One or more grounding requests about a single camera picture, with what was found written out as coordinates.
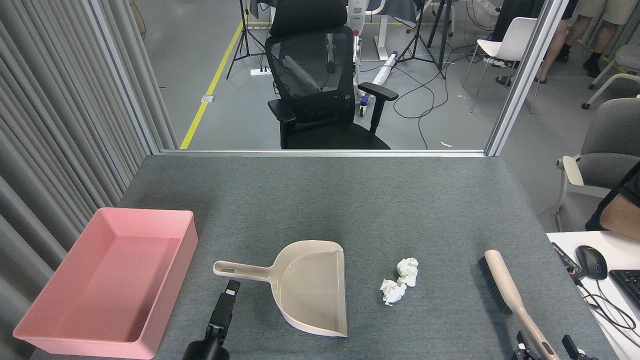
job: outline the tripod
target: tripod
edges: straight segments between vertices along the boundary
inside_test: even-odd
[[[440,59],[439,61],[436,61],[433,58],[433,54],[431,54],[431,51],[429,50],[429,48],[431,47],[431,42],[433,41],[433,37],[435,35],[435,30],[436,27],[438,26],[438,21],[440,20],[440,15],[442,14],[442,10],[445,8],[445,2],[446,2],[446,11],[445,11],[445,20],[444,20],[444,29],[442,30],[443,33],[443,37],[442,37],[442,43],[440,44]],[[418,18],[418,26],[417,29],[415,31],[415,34],[413,35],[413,39],[411,39],[411,41],[409,42],[409,44],[407,44],[407,46],[405,47],[404,51],[402,52],[402,54],[400,54],[400,56],[398,56],[398,58],[400,60],[398,60],[396,62],[397,63],[401,63],[403,61],[408,61],[408,60],[420,60],[420,61],[426,61],[428,63],[434,63],[436,65],[436,68],[438,69],[438,72],[440,73],[440,76],[442,76],[442,78],[444,79],[445,76],[442,73],[442,61],[444,59],[444,47],[445,47],[445,41],[446,41],[446,34],[449,31],[449,16],[451,15],[451,0],[441,0],[440,1],[440,6],[438,7],[438,13],[436,15],[436,21],[433,24],[433,29],[431,30],[431,35],[429,36],[429,45],[427,45],[427,43],[424,42],[424,39],[422,39],[422,35],[420,35],[420,25],[422,24],[422,16],[424,15],[424,3],[425,0],[420,0],[420,17]],[[429,57],[431,58],[431,60],[427,60],[427,59],[422,59],[422,58],[417,58],[415,56],[415,50],[418,46],[418,40],[420,40],[420,42],[422,42],[422,45],[424,45],[425,49],[427,50],[427,54],[429,54]],[[413,44],[413,51],[411,53],[411,57],[409,58],[402,58],[404,56],[404,54],[406,54],[406,52],[409,50],[409,48],[411,47],[411,45]]]
[[[236,47],[236,53],[234,54],[234,59],[231,61],[231,66],[229,67],[229,71],[227,72],[227,80],[229,80],[229,74],[231,74],[231,69],[234,67],[234,63],[237,60],[242,60],[244,58],[248,58],[249,56],[266,54],[264,50],[264,44],[261,43],[260,40],[258,40],[252,33],[249,32],[249,29],[246,28],[246,21],[244,17],[249,13],[247,10],[244,9],[244,4],[242,2],[243,0],[240,0],[240,15],[242,16],[242,36],[240,36],[240,41],[238,42],[238,46]],[[252,54],[251,52],[249,52],[249,38],[247,37],[247,35],[252,37],[257,45],[262,47],[261,53]],[[238,52],[240,51],[240,48],[243,46],[243,42],[244,42],[244,47],[246,48],[246,54],[238,56]]]

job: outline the gray felt surface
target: gray felt surface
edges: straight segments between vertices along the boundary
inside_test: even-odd
[[[121,207],[189,209],[200,242],[155,359],[202,339],[228,278],[216,260],[268,266],[287,244],[344,248],[348,338],[301,332],[265,282],[241,281],[225,342],[231,359],[510,359],[519,326],[477,265],[502,252],[529,314],[562,359],[570,334],[617,359],[499,158],[149,156]],[[420,261],[417,286],[393,307],[383,279]],[[80,359],[36,350],[32,359]]]

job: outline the label on device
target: label on device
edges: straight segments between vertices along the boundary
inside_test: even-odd
[[[578,266],[578,264],[573,262],[569,255],[567,255],[562,249],[560,249],[560,247],[556,245],[556,243],[551,243],[551,246],[553,246],[556,250],[556,254],[558,254],[558,257],[562,261],[562,264],[566,268],[566,271],[569,273],[569,275],[571,275],[571,278],[573,280],[580,280],[581,278],[586,276],[586,274],[582,271],[582,268]]]

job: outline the crumpled tissue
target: crumpled tissue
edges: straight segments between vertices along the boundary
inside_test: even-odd
[[[382,301],[385,305],[391,305],[392,302],[396,302],[402,298],[407,286],[415,286],[415,278],[418,275],[418,261],[415,258],[402,259],[396,266],[398,270],[397,281],[384,279],[382,281]]]
[[[418,276],[418,261],[415,258],[402,259],[396,266],[400,277],[398,284],[406,284],[407,286],[415,286],[415,278]]]
[[[402,298],[404,295],[404,291],[406,290],[406,284],[398,284],[393,280],[382,280],[382,301],[385,302],[385,305],[391,305],[392,302],[396,302]]]

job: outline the person's leg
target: person's leg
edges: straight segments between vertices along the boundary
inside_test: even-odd
[[[589,28],[589,24],[591,24],[591,19],[600,13],[607,1],[610,0],[580,0],[577,3],[578,19],[576,19],[571,30],[569,30],[569,34],[564,40],[564,45],[560,48],[560,53],[556,56],[556,61],[561,63],[569,61],[569,49],[584,35]]]
[[[569,20],[560,20],[558,23],[558,27],[556,28],[556,32],[554,36],[551,38],[551,43],[549,44],[549,48],[547,49],[547,53],[545,55],[545,62],[542,64],[540,69],[538,69],[538,79],[542,82],[547,80],[547,73],[549,72],[549,68],[554,63],[556,56],[560,53],[560,49],[564,45],[564,38],[566,37],[566,28],[569,25]]]
[[[613,37],[616,36],[616,32],[618,31],[617,24],[612,24],[608,21],[602,21],[602,25],[600,25],[600,30],[598,31],[598,37],[596,38],[596,46],[593,48],[594,53],[604,53]]]
[[[611,40],[618,31],[618,26],[626,24],[631,13],[636,8],[637,0],[607,0],[607,4],[602,15],[602,24],[596,36],[596,45],[591,53],[591,57],[582,64],[582,68],[587,70],[587,75],[597,78],[600,75],[598,60],[607,49]]]
[[[581,38],[585,32],[587,32],[589,24],[591,24],[591,19],[593,18],[578,15],[578,19],[576,19],[571,26],[569,34],[565,37],[563,44],[560,45],[560,50],[558,50],[558,54],[555,58],[556,61],[561,63],[569,61],[569,50],[571,49],[571,46]]]
[[[598,36],[596,37],[596,46],[593,48],[593,52],[587,61],[582,64],[582,68],[587,70],[587,75],[592,78],[597,78],[600,75],[600,66],[598,65],[598,60],[602,56],[602,53],[605,51],[611,40],[613,40],[613,36],[616,35],[618,31],[618,25],[612,24],[606,20],[602,21],[600,25],[600,30],[598,30]]]
[[[583,15],[578,15],[578,19],[571,26],[571,30],[569,30],[569,34],[567,34],[564,43],[568,46],[573,45],[579,38],[581,38],[587,29],[589,28],[589,24],[591,24],[592,17],[586,17]]]

